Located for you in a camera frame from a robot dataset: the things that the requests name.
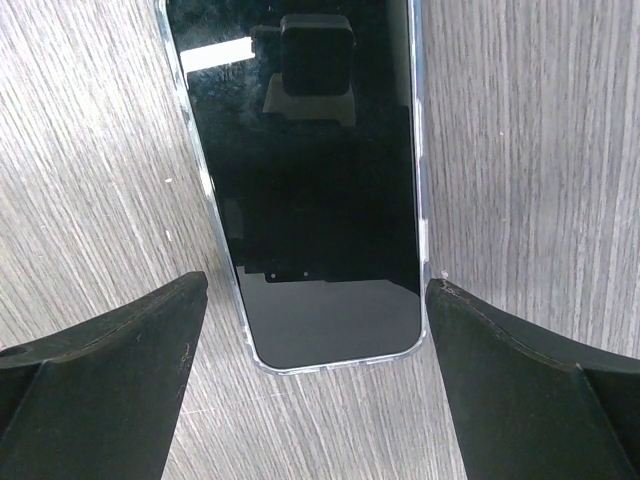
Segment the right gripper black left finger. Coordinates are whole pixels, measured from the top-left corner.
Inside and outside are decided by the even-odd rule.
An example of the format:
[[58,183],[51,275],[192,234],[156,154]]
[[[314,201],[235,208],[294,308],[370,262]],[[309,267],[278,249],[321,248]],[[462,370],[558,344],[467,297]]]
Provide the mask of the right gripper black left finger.
[[189,272],[1,352],[4,479],[159,479],[207,308]]

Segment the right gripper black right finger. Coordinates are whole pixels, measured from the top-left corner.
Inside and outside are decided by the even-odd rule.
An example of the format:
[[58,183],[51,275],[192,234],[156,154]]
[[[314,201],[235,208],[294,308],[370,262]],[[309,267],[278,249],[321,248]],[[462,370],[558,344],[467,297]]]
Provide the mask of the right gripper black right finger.
[[426,308],[470,479],[636,479],[639,362],[442,279]]

